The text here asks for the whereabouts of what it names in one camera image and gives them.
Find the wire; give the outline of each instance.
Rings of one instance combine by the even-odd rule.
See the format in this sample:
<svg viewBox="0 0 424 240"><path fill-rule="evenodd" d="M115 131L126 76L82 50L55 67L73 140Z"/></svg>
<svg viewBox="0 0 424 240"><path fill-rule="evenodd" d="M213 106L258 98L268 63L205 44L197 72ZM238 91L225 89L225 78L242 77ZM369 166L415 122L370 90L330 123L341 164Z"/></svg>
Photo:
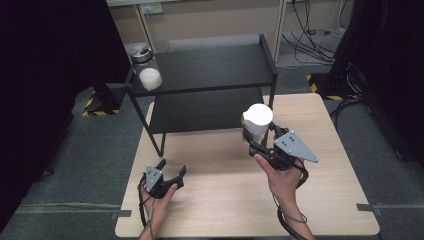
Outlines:
<svg viewBox="0 0 424 240"><path fill-rule="evenodd" d="M341 111L343 111L343 109L344 108L346 108L346 107L348 107L348 106L352 106L352 105L354 105L354 104L357 104L357 103L361 103L361 102L363 102L362 101L362 99L359 99L359 100L355 100L355 101L351 101L351 102L349 102L349 99L344 99L338 106L337 106L337 108L335 109L335 110L333 110L329 115L330 115L330 117L332 117L333 115L334 115L334 128L336 129L336 131L338 132L338 123L337 123L337 121L338 121L338 116L339 116L339 114L341 113Z"/></svg>
<svg viewBox="0 0 424 240"><path fill-rule="evenodd" d="M345 7L346 7L347 1L348 1L348 0L346 0L344 4L343 4L343 0L341 0L341 2L340 2L339 25L340 25L340 27L342 27L343 29L346 29L346 27L345 27L345 26L343 26L343 24L342 24L342 20L341 20L341 17L342 17L342 15L343 15L344 9L345 9Z"/></svg>
<svg viewBox="0 0 424 240"><path fill-rule="evenodd" d="M302 29L302 33L301 33L301 35L300 35L300 37L299 38L296 38L295 36L294 36L294 34L293 34L293 32L291 32L292 33L292 36L296 39L296 43L293 43L293 42L291 42L291 41L289 41L287 38L286 38L286 36L284 35L284 33L282 34L282 37L286 40L286 42L291 46L291 47L293 47L294 48L294 50L295 50L295 59L296 59L296 61L298 61L301 65L298 65L298 66L296 66L296 67L288 67L288 66L280 66L280 67L282 67L282 68L286 68L286 69L291 69L291 70L294 70L294 69L297 69L297 68L299 68L299 67L301 67L302 65L304 65L304 64L307 64L307 63L312 63L312 64L321 64L321 65L331 65L331 64L333 64L334 63L334 60L332 59L332 57L330 57L330 56L328 56L327 54L325 54L324 52L322 52L321 51L321 49L324 49L324 50L327 50L328 51L328 49L326 49L326 48L323 48L323 47L321 47L320 46L320 43L321 43L321 40L322 40L322 38L323 38L323 36L325 35L325 32L328 30L328 28L323 32L323 34L321 35L321 37L319 38L319 41L318 41L318 43L316 43L316 42L314 42L313 41L313 39L312 39L312 37L310 36L310 34L308 34L308 32L310 32L310 29L309 29L309 14L310 14L310 1L309 0L306 0L305 1L305 11L306 11L306 21L305 21L305 25L303 25L302 24L302 21L300 20L300 16L299 16L299 13L298 13L298 11L297 11L297 8L296 8L296 6L295 6L295 2L293 1L292 2L292 5L293 5L293 10L294 10L294 12L295 12L295 14L296 14L296 17L297 17L297 19L298 19L298 22L299 22L299 25L300 25L300 27L301 27L301 29ZM336 4L336 6L334 7L334 9L333 9L333 13L332 13L332 16L331 16L331 19L330 19L330 23L331 23L331 21L333 20L333 18L334 18L334 15L335 15L335 12L336 12L336 8L337 8L337 4ZM306 45L305 43L303 43L302 41L301 41L301 39L302 39L302 37L303 36L306 36L306 38L308 39L308 41L311 43L311 45L312 46L308 46L308 45ZM309 57L305 60L305 61L300 61L299 59L298 59L298 57L297 57L297 52L303 52L303 53L306 53L307 55L309 55ZM312 59L312 58L315 58L315 59L317 59L317 60L320 60L320 61L322 61L323 63L319 63L319 62L312 62L312 61L310 61L310 59Z"/></svg>
<svg viewBox="0 0 424 240"><path fill-rule="evenodd" d="M150 213L149 213L149 227L150 227L150 236L152 237L152 240L155 240L155 238L153 237L153 228L151 223L153 219L153 212L155 210L155 201L156 201L156 198L153 198L152 207L150 208Z"/></svg>

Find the forearm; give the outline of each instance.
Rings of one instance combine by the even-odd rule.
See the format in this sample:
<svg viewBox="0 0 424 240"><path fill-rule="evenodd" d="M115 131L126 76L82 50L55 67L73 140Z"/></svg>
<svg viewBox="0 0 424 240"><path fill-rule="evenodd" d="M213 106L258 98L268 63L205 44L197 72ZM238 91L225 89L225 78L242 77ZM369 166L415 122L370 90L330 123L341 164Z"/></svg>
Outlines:
<svg viewBox="0 0 424 240"><path fill-rule="evenodd" d="M308 240L315 239L295 201L280 203L280 209L284 220L294 231Z"/></svg>
<svg viewBox="0 0 424 240"><path fill-rule="evenodd" d="M154 240L159 232L160 224L149 222L140 234L139 240Z"/></svg>

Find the yellow black tape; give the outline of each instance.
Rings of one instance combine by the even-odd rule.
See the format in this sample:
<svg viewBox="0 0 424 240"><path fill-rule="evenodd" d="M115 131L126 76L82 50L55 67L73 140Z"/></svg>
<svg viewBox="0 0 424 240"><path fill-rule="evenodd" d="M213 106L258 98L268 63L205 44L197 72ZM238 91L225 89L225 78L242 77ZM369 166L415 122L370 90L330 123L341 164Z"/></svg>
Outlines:
<svg viewBox="0 0 424 240"><path fill-rule="evenodd" d="M82 116L108 116L115 115L119 113L119 109L112 110L102 110L102 111L88 111L87 109L95 102L94 98L96 97L96 93L93 92L90 99L88 99L87 104L85 105L85 111L82 113Z"/></svg>
<svg viewBox="0 0 424 240"><path fill-rule="evenodd" d="M306 80L308 80L309 86L311 87L311 91L313 93L317 93L321 96L323 100L343 100L343 99L358 99L359 96L357 95L348 95L348 96L341 96L341 95L326 95L324 94L324 90L318 88L318 84L315 83L314 78L311 74L306 76Z"/></svg>

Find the floor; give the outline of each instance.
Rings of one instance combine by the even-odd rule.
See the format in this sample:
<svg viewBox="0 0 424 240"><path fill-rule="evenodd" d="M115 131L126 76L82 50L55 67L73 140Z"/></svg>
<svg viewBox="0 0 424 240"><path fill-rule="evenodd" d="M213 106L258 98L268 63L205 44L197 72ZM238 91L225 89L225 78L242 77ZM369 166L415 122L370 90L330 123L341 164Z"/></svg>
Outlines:
<svg viewBox="0 0 424 240"><path fill-rule="evenodd" d="M287 54L277 63L276 94L311 92L305 76L328 72L331 66L296 63L286 56L293 50L283 44ZM91 94L87 89L76 99L75 118L52 163L54 174L33 184L0 239L119 239L114 233L116 217L143 128L128 97L116 115L83 117ZM146 110L152 99L139 101ZM330 113L340 101L324 103ZM397 159L365 104L344 109L337 126L381 231L378 236L318 239L422 239L424 169Z"/></svg>

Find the black metal shelf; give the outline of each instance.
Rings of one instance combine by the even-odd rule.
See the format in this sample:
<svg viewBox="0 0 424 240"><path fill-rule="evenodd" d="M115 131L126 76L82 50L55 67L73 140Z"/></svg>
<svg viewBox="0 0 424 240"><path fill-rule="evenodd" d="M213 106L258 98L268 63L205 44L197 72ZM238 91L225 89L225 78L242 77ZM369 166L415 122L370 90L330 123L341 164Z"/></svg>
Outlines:
<svg viewBox="0 0 424 240"><path fill-rule="evenodd" d="M163 95L156 97L152 134L241 127L243 112L263 103L259 88Z"/></svg>
<svg viewBox="0 0 424 240"><path fill-rule="evenodd" d="M166 133L241 127L251 105L263 103L261 87L270 87L272 108L278 72L264 35L258 44L157 53L162 85L143 88L138 76L128 95L159 156ZM155 96L150 123L137 97ZM153 134L162 134L159 148Z"/></svg>

